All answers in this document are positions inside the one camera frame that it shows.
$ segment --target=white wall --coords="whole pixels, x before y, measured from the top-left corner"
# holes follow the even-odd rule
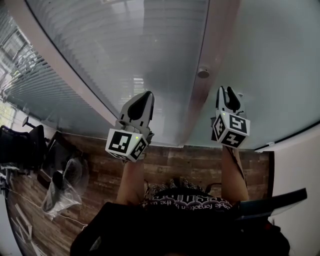
[[[320,250],[320,136],[275,151],[273,195],[306,188],[308,198],[274,217],[291,245],[290,255]]]
[[[20,249],[11,230],[7,214],[6,201],[3,195],[0,195],[0,254],[3,256],[21,255]]]

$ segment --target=cable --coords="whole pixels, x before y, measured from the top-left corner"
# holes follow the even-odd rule
[[[226,149],[228,150],[228,152],[229,152],[229,154],[230,154],[233,162],[236,164],[236,167],[237,167],[238,171],[240,172],[240,174],[241,174],[241,176],[242,176],[242,178],[243,178],[243,180],[244,180],[244,182],[245,182],[245,186],[248,187],[247,181],[246,181],[246,177],[245,177],[245,175],[244,175],[244,173],[243,173],[243,171],[242,171],[242,169],[241,169],[241,167],[240,167],[240,165],[239,165],[239,163],[238,163],[238,160],[236,159],[236,157],[235,157],[235,155],[234,155],[234,152],[233,152],[232,149],[231,149],[230,147],[228,147],[228,146],[226,146]]]
[[[11,190],[10,188],[6,188],[6,189],[9,190],[9,191],[11,191],[11,192],[13,192],[13,193],[15,193],[15,194],[18,194],[20,197],[24,198],[25,200],[27,200],[29,203],[31,203],[31,204],[34,205],[35,207],[41,209],[40,206],[38,206],[38,205],[36,205],[34,202],[30,201],[28,198],[24,197],[22,194],[19,194],[18,192],[15,192],[15,191]],[[72,220],[72,221],[74,221],[74,222],[78,222],[79,224],[83,225],[82,231],[84,230],[84,228],[85,228],[86,226],[88,226],[88,224],[81,223],[80,221],[78,221],[78,220],[76,220],[76,219],[74,219],[74,218],[70,218],[70,217],[67,217],[67,216],[63,216],[62,214],[58,214],[58,215],[60,215],[61,217],[66,218],[66,219]]]
[[[211,183],[211,184],[209,184],[208,186],[206,186],[206,188],[205,188],[205,193],[206,194],[209,194],[210,193],[210,191],[211,191],[211,187],[213,186],[213,185],[222,185],[222,183],[221,182],[218,182],[218,183]]]
[[[236,116],[239,116],[240,113],[244,113],[244,111],[239,111],[238,113],[236,113]]]

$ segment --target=plastic bag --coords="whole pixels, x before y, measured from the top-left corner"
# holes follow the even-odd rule
[[[85,193],[89,182],[89,170],[86,160],[80,157],[71,158],[63,172],[61,181],[53,182],[53,177],[42,210],[53,220],[64,209],[73,205],[81,205],[81,196]]]

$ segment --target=wood-pattern floor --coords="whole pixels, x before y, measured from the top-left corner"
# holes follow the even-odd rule
[[[62,214],[66,217],[88,224],[106,202],[113,202],[117,196],[123,163],[105,152],[105,140],[75,135],[64,135],[78,149],[88,154],[90,171],[89,184],[82,197],[81,205],[74,205]],[[186,177],[190,182],[203,186],[221,182],[221,150],[186,146],[168,148],[150,146],[146,150],[144,161],[145,179],[150,184],[161,184],[171,178]],[[241,163],[247,180],[251,200],[267,196],[269,179],[269,154],[257,154],[253,151],[240,152]],[[40,206],[46,195],[44,189],[32,177],[18,176],[13,182],[14,191]],[[221,188],[212,188],[211,195],[220,196]],[[9,216],[16,218],[18,203],[33,226],[33,240],[48,256],[69,255],[71,243],[82,230],[83,225],[71,219],[57,216],[53,221],[42,210],[13,192],[8,198]],[[27,256],[35,255],[30,243],[17,241]]]

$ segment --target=human arm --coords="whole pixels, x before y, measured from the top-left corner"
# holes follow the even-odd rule
[[[138,205],[144,199],[144,161],[127,162],[115,202],[120,205]]]
[[[229,150],[226,146],[222,147],[221,197],[233,205],[238,201],[248,201],[249,195],[246,181],[231,155],[232,149]],[[233,149],[233,155],[243,173],[239,151]]]

